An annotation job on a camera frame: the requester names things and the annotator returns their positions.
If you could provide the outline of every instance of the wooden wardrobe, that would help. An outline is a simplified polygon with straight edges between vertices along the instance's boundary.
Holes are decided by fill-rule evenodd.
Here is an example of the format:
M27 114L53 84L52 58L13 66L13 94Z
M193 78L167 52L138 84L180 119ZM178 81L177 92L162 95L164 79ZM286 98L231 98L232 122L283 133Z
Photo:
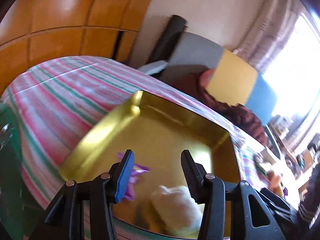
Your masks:
M150 0L16 0L0 23L0 94L28 68L57 57L124 61Z

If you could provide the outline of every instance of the chair backrest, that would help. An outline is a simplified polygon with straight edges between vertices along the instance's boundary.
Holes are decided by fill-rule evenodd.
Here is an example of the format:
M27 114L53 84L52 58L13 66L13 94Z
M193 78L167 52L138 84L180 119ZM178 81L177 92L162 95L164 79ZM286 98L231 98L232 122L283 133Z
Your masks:
M265 125L277 102L277 96L258 72L232 52L204 37L183 33L168 67L159 78L167 84L188 73L212 71L206 90L218 101L242 104Z
M163 71L161 81L173 84L188 73L204 72L216 68L224 48L202 36L184 32Z

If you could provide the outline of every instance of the window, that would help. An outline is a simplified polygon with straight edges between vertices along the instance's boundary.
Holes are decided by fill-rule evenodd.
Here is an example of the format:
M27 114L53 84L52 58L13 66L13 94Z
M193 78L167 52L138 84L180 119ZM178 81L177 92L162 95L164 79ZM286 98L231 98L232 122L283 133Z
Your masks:
M307 114L320 89L320 42L304 15L263 77L278 96L273 116Z

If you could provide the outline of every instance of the gold tray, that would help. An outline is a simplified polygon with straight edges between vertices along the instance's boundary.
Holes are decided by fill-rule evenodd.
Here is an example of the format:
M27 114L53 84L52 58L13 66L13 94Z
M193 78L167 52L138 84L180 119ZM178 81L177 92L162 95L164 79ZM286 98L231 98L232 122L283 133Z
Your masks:
M107 114L78 143L60 168L63 179L94 179L118 162L117 152L134 151L135 163L147 166L134 185L135 200L114 205L116 218L151 232L169 235L149 203L159 185L187 185L180 164L188 149L193 159L224 181L238 183L239 170L227 130L182 106L145 91ZM230 230L229 208L226 235Z

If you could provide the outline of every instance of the purple object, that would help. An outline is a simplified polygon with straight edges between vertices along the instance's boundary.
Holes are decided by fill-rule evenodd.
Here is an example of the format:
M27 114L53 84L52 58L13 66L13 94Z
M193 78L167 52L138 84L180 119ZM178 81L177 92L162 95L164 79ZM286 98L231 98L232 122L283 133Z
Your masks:
M288 195L288 189L286 187L283 188L283 194L284 194L284 196Z
M124 153L118 152L118 159L119 161L122 160L124 156ZM138 181L138 175L143 174L145 172L149 172L150 168L146 167L146 166L142 166L139 164L134 164L133 166L133 170L131 172L131 176L129 179L129 183L127 186L127 190L125 192L124 197L128 200L134 200L134 190L133 190L133 184L135 184Z

